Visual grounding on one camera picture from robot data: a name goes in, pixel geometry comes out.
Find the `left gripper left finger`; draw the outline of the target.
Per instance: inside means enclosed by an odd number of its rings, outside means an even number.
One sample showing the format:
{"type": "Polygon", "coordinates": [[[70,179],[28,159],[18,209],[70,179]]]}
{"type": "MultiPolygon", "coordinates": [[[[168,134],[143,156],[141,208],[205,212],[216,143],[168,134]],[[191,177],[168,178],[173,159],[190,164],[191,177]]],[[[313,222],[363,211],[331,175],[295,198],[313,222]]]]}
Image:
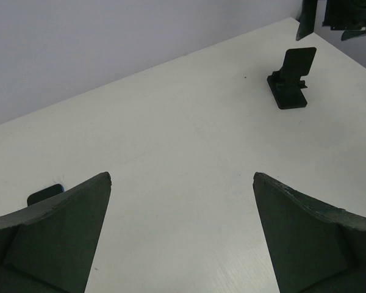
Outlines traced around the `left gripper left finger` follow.
{"type": "Polygon", "coordinates": [[[0,292],[84,292],[111,189],[103,172],[0,216],[0,292]]]}

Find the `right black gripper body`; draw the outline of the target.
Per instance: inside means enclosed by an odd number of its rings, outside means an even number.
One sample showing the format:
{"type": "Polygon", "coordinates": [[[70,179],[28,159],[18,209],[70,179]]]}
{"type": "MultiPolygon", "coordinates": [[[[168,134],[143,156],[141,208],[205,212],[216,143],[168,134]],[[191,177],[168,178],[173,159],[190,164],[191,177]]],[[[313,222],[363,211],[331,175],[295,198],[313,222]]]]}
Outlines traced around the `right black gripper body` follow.
{"type": "Polygon", "coordinates": [[[366,1],[328,0],[323,26],[331,30],[344,31],[342,21],[366,21],[366,1]]]}

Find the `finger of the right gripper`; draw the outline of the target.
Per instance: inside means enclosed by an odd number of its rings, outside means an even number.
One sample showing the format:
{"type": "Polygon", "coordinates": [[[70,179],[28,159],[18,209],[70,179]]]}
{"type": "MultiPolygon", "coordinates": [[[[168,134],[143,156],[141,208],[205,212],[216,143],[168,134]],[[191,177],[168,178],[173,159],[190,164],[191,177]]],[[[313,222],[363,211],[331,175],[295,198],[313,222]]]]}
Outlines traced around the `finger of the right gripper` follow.
{"type": "Polygon", "coordinates": [[[298,18],[300,25],[296,33],[296,41],[300,41],[314,32],[317,4],[318,0],[303,0],[298,18]]]}
{"type": "Polygon", "coordinates": [[[344,28],[344,32],[341,36],[342,42],[352,38],[366,36],[366,21],[342,21],[340,24],[344,28]]]}

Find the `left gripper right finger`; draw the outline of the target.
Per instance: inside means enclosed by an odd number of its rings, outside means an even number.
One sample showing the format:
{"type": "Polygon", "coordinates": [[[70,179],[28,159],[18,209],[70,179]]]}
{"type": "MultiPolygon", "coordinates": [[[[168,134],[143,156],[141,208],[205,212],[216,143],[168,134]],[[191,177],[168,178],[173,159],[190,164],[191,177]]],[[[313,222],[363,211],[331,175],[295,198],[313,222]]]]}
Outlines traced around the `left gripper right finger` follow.
{"type": "Polygon", "coordinates": [[[253,190],[280,292],[366,292],[366,217],[264,173],[253,190]]]}

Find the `black folding phone stand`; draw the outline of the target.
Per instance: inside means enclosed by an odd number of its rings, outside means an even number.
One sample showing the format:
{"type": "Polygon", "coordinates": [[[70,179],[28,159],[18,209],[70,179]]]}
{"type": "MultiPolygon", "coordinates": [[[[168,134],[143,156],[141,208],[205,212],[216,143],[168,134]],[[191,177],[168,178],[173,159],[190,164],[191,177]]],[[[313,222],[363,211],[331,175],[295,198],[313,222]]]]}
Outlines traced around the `black folding phone stand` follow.
{"type": "Polygon", "coordinates": [[[315,47],[288,49],[282,67],[267,77],[268,85],[279,109],[298,109],[307,106],[302,93],[312,67],[317,49],[315,47]]]}

